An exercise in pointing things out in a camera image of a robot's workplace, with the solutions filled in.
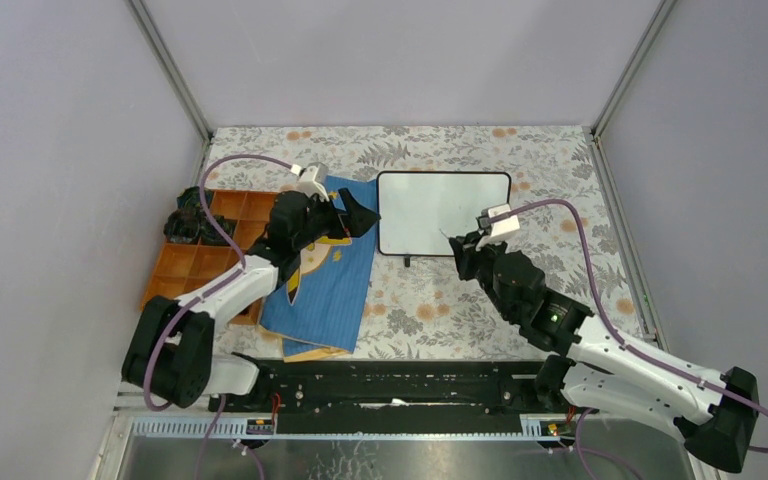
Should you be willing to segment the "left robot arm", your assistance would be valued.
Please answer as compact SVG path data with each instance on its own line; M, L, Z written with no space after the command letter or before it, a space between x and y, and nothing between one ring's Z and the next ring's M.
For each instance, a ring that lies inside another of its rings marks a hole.
M355 240L379 222L373 209L341 188L339 198L289 191L277 195L263 233L242 259L206 285L174 299L156 295L143 308L122 366L152 411L187 408L200 397L232 398L248 411L269 401L259 365L214 351L214 334L236 315L288 284L302 251L321 238Z

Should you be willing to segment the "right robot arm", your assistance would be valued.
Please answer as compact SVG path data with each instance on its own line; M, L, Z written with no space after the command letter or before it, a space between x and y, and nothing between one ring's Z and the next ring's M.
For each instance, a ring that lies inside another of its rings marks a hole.
M742 472L758 419L754 374L689 363L640 339L614 335L586 305L549 288L545 274L504 242L480 232L451 237L456 271L474 280L501 318L548 357L533 386L535 402L622 414L682 442L700 461Z

